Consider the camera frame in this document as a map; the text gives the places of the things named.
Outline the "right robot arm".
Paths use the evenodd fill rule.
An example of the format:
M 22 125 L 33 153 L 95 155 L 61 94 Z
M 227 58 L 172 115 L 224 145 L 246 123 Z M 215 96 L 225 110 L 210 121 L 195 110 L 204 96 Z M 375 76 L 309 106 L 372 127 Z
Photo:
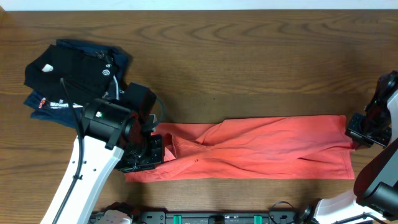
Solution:
M 386 223 L 397 220 L 397 92 L 387 101 L 392 136 L 389 145 L 358 174 L 354 187 L 321 199 L 303 223 Z

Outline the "navy folded garment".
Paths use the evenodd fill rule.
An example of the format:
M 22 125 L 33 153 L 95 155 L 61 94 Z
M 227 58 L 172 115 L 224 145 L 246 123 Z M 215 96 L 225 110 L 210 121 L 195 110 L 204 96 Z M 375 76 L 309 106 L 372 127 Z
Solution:
M 73 50 L 81 50 L 83 53 L 94 56 L 98 59 L 110 59 L 119 68 L 113 80 L 109 84 L 109 90 L 104 94 L 105 99 L 115 99 L 123 94 L 120 81 L 126 72 L 126 69 L 132 59 L 125 51 L 120 48 L 98 45 L 90 42 L 71 39 L 58 39 L 56 46 L 66 47 Z M 48 98 L 34 90 L 24 101 L 24 104 L 34 112 L 30 114 L 30 118 L 44 121 L 52 121 L 64 126 L 74 128 L 75 123 L 73 116 L 68 110 L 68 104 L 62 100 L 58 102 L 50 101 Z

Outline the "red printed t-shirt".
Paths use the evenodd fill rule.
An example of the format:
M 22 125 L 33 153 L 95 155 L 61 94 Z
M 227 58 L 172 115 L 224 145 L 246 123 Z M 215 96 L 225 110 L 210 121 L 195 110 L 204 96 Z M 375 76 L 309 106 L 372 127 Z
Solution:
M 164 163 L 128 182 L 185 179 L 353 179 L 342 115 L 162 123 Z

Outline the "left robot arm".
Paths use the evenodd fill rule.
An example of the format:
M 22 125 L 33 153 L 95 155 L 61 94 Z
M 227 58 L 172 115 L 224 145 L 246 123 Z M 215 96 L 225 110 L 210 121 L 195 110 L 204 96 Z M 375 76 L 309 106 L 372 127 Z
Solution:
M 95 99 L 83 108 L 70 162 L 42 223 L 88 223 L 113 170 L 140 172 L 163 163 L 154 104 Z

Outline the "black folded garment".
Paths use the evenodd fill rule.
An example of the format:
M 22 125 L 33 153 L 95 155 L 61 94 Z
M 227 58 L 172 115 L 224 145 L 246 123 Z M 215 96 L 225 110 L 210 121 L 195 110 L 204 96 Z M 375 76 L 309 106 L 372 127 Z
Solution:
M 73 103 L 85 105 L 114 90 L 111 82 L 122 79 L 129 57 L 105 46 L 50 45 L 25 68 L 24 85 L 46 99 L 64 99 L 60 80 Z

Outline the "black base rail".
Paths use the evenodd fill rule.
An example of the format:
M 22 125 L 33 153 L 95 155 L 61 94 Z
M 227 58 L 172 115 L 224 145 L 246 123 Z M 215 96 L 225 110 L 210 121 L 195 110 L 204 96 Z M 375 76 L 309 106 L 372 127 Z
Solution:
M 170 212 L 164 208 L 138 209 L 126 203 L 115 202 L 99 212 L 93 212 L 90 224 L 132 223 L 132 224 L 299 224 L 317 223 L 313 207 L 300 212 L 292 205 L 280 208 L 275 203 L 268 211 L 251 212 Z

